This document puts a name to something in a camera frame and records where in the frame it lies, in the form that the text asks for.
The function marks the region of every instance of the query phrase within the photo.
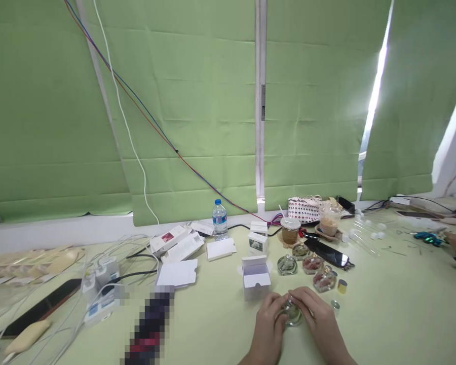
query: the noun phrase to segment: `bottle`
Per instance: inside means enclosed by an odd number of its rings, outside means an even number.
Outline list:
[[[221,205],[221,199],[214,201],[213,208],[213,225],[214,237],[216,241],[228,238],[228,221],[226,218],[226,209]]]

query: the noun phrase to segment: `light green table surface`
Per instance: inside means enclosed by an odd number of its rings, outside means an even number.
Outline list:
[[[367,217],[379,222],[397,219],[393,210]],[[341,229],[347,232],[352,224],[352,220],[344,221]],[[369,244],[380,249],[378,258],[354,244],[329,244],[346,253],[356,267],[349,272],[336,269],[338,277],[348,283],[346,295],[332,290],[321,297],[327,302],[340,301],[339,327],[359,364],[456,364],[454,253],[447,245],[434,248],[422,244],[426,248],[421,249],[420,255],[417,248],[409,248],[410,243],[403,241],[412,241],[412,236],[397,235],[400,227],[398,222],[390,223],[384,240],[372,241],[364,236]],[[207,262],[204,248],[195,254],[199,260],[196,284],[175,293],[161,363],[236,364],[248,351],[260,302],[244,302],[243,280],[237,267],[247,255],[249,231],[240,227],[229,232],[238,253],[213,262]],[[388,246],[406,256],[381,250]],[[107,247],[108,244],[88,246],[88,255],[91,257]],[[274,266],[287,252],[277,237],[270,238],[269,260]],[[151,263],[151,259],[137,259],[127,272],[146,270]],[[129,265],[122,263],[124,269]],[[34,296],[42,297],[70,277],[78,276],[80,268],[81,264],[75,264]],[[133,337],[145,300],[153,291],[153,279],[147,278],[141,285],[125,289],[128,295],[124,295],[122,305],[109,319],[84,328],[58,364],[118,364]],[[284,294],[302,285],[314,288],[312,279],[301,266],[293,276],[280,276],[275,267],[271,272],[271,289]],[[52,333],[76,298],[74,296],[50,317],[54,324],[43,336]],[[24,305],[20,312],[28,307]],[[84,308],[85,304],[80,302],[64,326],[75,326]],[[7,316],[0,318],[0,329],[6,320]],[[48,359],[57,353],[69,334],[63,331],[55,336],[35,364],[49,363]],[[8,342],[2,341],[0,347],[4,349]],[[36,345],[12,363],[28,364],[43,344]],[[289,363],[323,363],[305,323],[285,332],[280,364]]]

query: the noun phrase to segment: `black smartphone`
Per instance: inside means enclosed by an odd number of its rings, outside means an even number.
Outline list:
[[[355,214],[355,205],[351,201],[346,200],[345,198],[339,195],[336,197],[336,200],[349,214]]]
[[[42,299],[22,316],[13,321],[6,329],[3,338],[15,338],[31,324],[49,317],[67,301],[81,286],[81,279],[71,279]]]
[[[350,261],[350,258],[344,253],[341,253],[334,248],[325,245],[317,239],[308,238],[304,243],[309,248],[309,250],[322,257],[330,264],[333,264],[339,268],[345,267]]]

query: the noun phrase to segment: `window blind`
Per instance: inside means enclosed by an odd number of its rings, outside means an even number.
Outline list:
[[[395,1],[362,199],[432,190],[434,156],[456,104],[456,0]]]
[[[88,48],[64,4],[0,1],[0,216],[131,210]]]
[[[361,137],[390,1],[268,3],[265,208],[356,200]]]
[[[105,54],[93,5],[92,36]],[[256,211],[254,4],[244,0],[98,2],[114,69],[194,169],[235,203]],[[156,223],[130,146],[111,75],[102,67],[134,224]],[[147,200],[162,223],[207,218],[219,196],[120,96],[147,176]],[[228,214],[244,213],[223,201]]]

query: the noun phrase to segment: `jar lid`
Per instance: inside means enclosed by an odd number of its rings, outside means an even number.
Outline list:
[[[300,221],[296,218],[283,217],[280,220],[280,224],[282,225],[282,227],[290,230],[296,230],[300,228]]]

